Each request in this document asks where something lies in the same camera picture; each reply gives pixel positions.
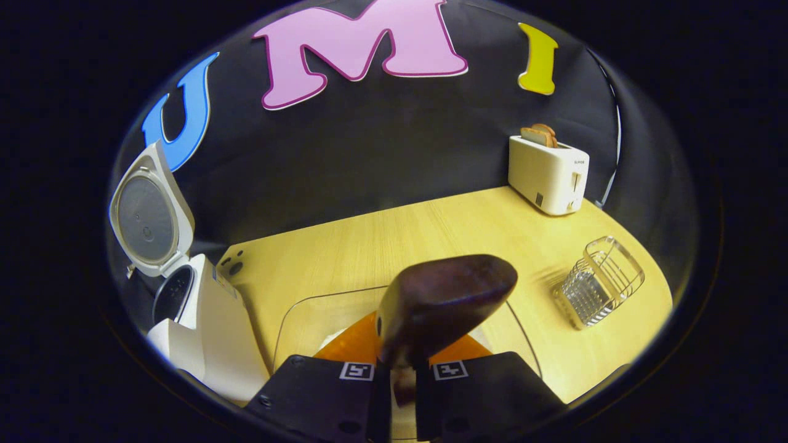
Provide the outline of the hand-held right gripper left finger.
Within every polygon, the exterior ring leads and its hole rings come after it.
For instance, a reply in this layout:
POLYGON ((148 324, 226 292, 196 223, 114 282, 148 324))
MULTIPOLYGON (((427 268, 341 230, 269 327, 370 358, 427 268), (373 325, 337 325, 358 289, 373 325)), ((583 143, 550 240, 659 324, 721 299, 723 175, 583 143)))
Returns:
POLYGON ((244 407, 259 420, 284 428, 303 442, 390 442, 390 370, 377 362, 376 314, 367 314, 337 337, 360 356, 337 360, 289 356, 244 407))

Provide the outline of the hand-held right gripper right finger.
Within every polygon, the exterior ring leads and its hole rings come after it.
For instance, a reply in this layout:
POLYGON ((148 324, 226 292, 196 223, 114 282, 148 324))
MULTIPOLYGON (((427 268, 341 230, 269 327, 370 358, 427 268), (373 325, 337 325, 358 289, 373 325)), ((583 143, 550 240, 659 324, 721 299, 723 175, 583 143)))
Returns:
POLYGON ((505 442, 567 409, 520 354, 492 353, 467 335, 416 359, 418 441, 505 442))

